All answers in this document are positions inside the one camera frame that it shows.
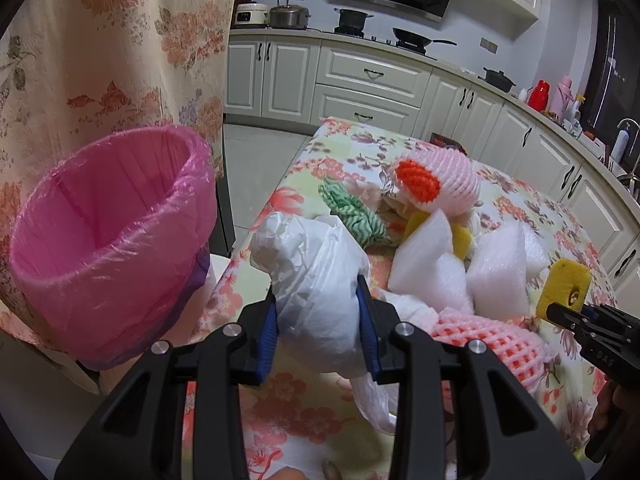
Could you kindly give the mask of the person's right hand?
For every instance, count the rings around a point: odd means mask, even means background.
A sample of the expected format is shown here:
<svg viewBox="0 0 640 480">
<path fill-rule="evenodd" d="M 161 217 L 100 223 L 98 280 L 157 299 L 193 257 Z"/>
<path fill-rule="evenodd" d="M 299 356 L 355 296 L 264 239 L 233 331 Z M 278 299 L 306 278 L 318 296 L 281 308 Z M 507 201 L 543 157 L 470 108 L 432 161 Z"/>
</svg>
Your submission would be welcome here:
<svg viewBox="0 0 640 480">
<path fill-rule="evenodd" d="M 608 380 L 600 389 L 597 395 L 597 405 L 594 409 L 590 422 L 588 424 L 588 432 L 590 436 L 594 436 L 602 431 L 608 424 L 608 410 L 613 402 L 613 396 L 617 385 L 612 380 Z"/>
</svg>

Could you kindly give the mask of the person's left hand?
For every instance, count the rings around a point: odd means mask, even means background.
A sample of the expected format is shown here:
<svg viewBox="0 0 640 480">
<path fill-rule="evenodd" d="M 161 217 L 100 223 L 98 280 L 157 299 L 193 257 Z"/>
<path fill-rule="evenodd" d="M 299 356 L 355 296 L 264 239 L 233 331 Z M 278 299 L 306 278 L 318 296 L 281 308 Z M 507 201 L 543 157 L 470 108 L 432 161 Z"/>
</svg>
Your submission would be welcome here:
<svg viewBox="0 0 640 480">
<path fill-rule="evenodd" d="M 320 471 L 326 480 L 343 480 L 343 475 L 332 460 L 324 460 Z M 309 480 L 306 470 L 294 467 L 283 467 L 268 477 L 268 480 Z"/>
</svg>

